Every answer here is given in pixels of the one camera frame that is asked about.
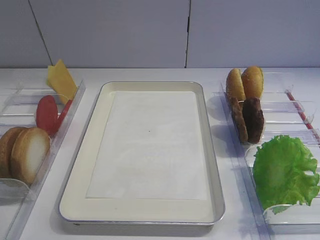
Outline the meat patty left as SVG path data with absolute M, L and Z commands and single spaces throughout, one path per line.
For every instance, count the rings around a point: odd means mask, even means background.
M 248 142 L 248 132 L 245 120 L 243 118 L 242 109 L 236 97 L 230 98 L 231 103 L 231 115 L 237 127 L 238 137 L 241 143 Z

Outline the dark meat patty right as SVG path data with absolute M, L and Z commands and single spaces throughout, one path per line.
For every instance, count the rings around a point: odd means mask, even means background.
M 251 144 L 257 144 L 260 141 L 265 123 L 260 99 L 257 97 L 246 99 L 242 106 L 242 116 L 247 130 L 247 141 Z

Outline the yellow cheese slice front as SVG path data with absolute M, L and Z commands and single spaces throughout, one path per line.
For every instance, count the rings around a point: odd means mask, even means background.
M 58 78 L 55 91 L 61 95 L 60 99 L 65 105 L 69 100 L 73 100 L 77 92 L 77 86 L 61 59 L 59 59 L 55 65 L 55 73 Z

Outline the yellow cheese slice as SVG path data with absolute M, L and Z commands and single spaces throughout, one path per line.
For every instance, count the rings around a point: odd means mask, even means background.
M 53 65 L 49 65 L 48 66 L 48 75 L 47 75 L 47 85 L 49 87 L 51 87 L 53 90 L 57 89 L 57 85 L 58 85 L 58 78 L 56 76 L 56 67 Z
M 55 65 L 55 73 L 58 78 L 55 91 L 61 95 L 60 99 L 65 105 L 69 100 L 73 100 L 77 92 L 77 86 L 61 59 L 59 59 Z

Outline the red tomato slice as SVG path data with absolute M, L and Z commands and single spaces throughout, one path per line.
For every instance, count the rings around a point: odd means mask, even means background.
M 72 100 L 68 100 L 62 112 L 58 115 L 58 107 L 52 95 L 46 95 L 38 102 L 36 110 L 36 126 L 47 132 L 49 136 L 54 136 L 61 127 Z

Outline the yellow cheese slice back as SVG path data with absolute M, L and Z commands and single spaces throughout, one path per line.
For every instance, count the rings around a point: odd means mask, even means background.
M 58 85 L 58 78 L 56 76 L 56 67 L 53 65 L 49 65 L 48 66 L 48 75 L 47 75 L 47 85 L 49 87 L 51 87 L 53 90 L 57 89 L 57 85 Z

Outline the green lettuce leaf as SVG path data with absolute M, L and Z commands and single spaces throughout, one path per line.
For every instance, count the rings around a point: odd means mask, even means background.
M 264 210 L 307 205 L 320 191 L 318 161 L 300 138 L 277 135 L 257 148 L 252 173 Z

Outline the white paper liner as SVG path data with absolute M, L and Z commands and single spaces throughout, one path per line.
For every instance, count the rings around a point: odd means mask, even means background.
M 191 91 L 117 91 L 89 198 L 204 200 L 204 149 Z

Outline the metal baking tray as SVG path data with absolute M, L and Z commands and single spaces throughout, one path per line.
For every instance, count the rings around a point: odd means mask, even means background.
M 195 94 L 204 151 L 204 200 L 87 197 L 105 125 L 117 91 Z M 225 202 L 202 86 L 196 82 L 169 81 L 114 81 L 104 84 L 70 171 L 59 203 L 59 212 L 64 219 L 75 223 L 211 226 L 218 222 L 224 215 Z

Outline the bun top left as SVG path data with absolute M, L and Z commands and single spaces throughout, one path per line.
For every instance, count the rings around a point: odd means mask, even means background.
M 238 101 L 246 99 L 243 82 L 241 78 L 241 70 L 233 68 L 226 78 L 226 94 L 229 98 L 236 98 Z

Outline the bun top right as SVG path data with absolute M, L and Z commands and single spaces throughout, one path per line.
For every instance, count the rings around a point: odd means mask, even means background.
M 241 75 L 246 98 L 261 98 L 264 91 L 264 74 L 260 67 L 249 66 Z

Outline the right clear acrylic rack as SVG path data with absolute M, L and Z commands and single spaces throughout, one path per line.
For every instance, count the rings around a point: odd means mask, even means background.
M 310 206 L 303 204 L 282 204 L 264 210 L 256 194 L 253 177 L 253 165 L 257 148 L 275 136 L 288 135 L 299 138 L 311 151 L 314 158 L 320 158 L 320 144 L 301 120 L 296 107 L 286 95 L 290 91 L 320 136 L 320 124 L 315 114 L 319 113 L 319 105 L 306 97 L 298 96 L 306 91 L 298 87 L 298 77 L 293 73 L 279 71 L 264 72 L 264 91 L 260 100 L 264 116 L 264 130 L 258 143 L 240 143 L 238 130 L 235 127 L 226 94 L 227 74 L 218 78 L 217 87 L 212 95 L 223 109 L 222 121 L 226 127 L 227 143 L 230 145 L 232 160 L 235 161 L 236 173 L 244 184 L 244 194 L 248 213 L 254 219 L 259 240 L 305 239 L 320 237 L 320 197 L 316 196 Z

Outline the clear acrylic rack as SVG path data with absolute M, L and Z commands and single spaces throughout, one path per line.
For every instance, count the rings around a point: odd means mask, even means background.
M 0 238 L 2 240 L 20 238 L 86 90 L 83 77 L 74 69 L 69 69 L 69 73 L 77 86 L 77 91 L 61 127 L 50 139 L 50 150 L 39 167 L 35 182 L 28 186 L 13 178 L 0 180 Z M 47 77 L 48 71 L 45 68 L 1 69 L 1 135 L 13 127 L 35 127 L 38 102 L 46 95 L 54 97 L 58 111 L 62 112 L 63 96 L 47 85 Z
M 306 91 L 298 87 L 298 77 L 293 73 L 279 71 L 264 72 L 264 91 L 260 100 L 264 116 L 264 130 L 258 143 L 240 143 L 238 130 L 235 127 L 226 94 L 227 74 L 218 78 L 217 87 L 212 95 L 223 109 L 222 121 L 226 127 L 227 143 L 230 145 L 232 160 L 235 161 L 236 173 L 244 184 L 244 194 L 248 213 L 254 219 L 259 240 L 305 239 L 320 237 L 320 197 L 316 196 L 310 206 L 303 204 L 282 204 L 264 210 L 256 194 L 253 177 L 253 165 L 257 148 L 275 136 L 288 135 L 299 138 L 311 151 L 314 158 L 320 158 L 320 144 L 301 120 L 296 107 L 286 95 L 290 91 L 320 136 L 320 124 L 315 114 L 319 113 L 319 105 L 306 97 L 298 96 Z

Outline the red strip on rack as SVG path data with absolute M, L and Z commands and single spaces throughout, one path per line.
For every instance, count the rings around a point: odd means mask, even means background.
M 288 99 L 293 102 L 293 105 L 295 106 L 301 120 L 303 121 L 304 125 L 308 130 L 311 130 L 311 132 L 314 135 L 314 138 L 320 144 L 320 136 L 318 132 L 315 130 L 315 128 L 312 126 L 312 123 L 307 119 L 305 111 L 303 110 L 303 107 L 300 103 L 293 97 L 292 93 L 288 90 L 285 91 L 285 94 L 287 95 Z

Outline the left clear acrylic rack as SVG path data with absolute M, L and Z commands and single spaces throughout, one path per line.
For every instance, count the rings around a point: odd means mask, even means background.
M 13 178 L 0 180 L 0 238 L 2 240 L 20 238 L 86 90 L 83 77 L 74 69 L 69 69 L 69 73 L 77 86 L 77 91 L 61 127 L 50 139 L 50 150 L 39 167 L 35 182 L 28 186 Z M 1 135 L 13 127 L 35 127 L 38 102 L 46 95 L 54 97 L 58 111 L 62 112 L 63 96 L 47 85 L 47 77 L 48 71 L 45 68 L 1 69 Z

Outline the brown bun slice left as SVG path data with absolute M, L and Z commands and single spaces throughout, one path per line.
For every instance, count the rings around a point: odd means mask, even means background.
M 18 135 L 26 127 L 12 127 L 0 138 L 0 177 L 11 178 L 11 154 Z

